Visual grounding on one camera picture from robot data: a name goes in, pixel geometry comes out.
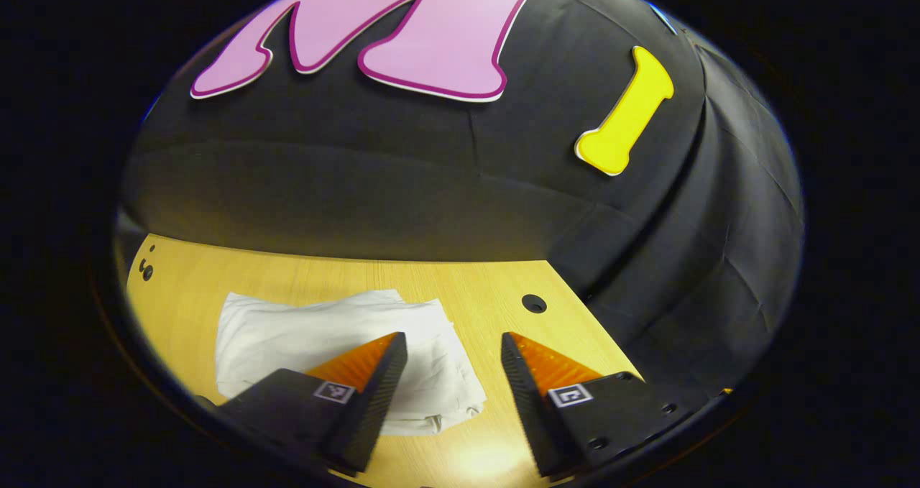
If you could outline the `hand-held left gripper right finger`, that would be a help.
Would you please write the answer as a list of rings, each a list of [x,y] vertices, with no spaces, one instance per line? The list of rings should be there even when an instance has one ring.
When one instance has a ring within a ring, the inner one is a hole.
[[[628,371],[600,374],[516,332],[502,335],[502,366],[543,478],[587,474],[632,456],[708,400]]]

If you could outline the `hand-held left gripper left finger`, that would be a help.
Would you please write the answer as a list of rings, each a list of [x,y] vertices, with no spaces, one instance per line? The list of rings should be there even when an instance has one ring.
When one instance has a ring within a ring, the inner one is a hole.
[[[359,474],[407,361],[405,332],[391,332],[306,372],[279,368],[216,413],[299,467]]]

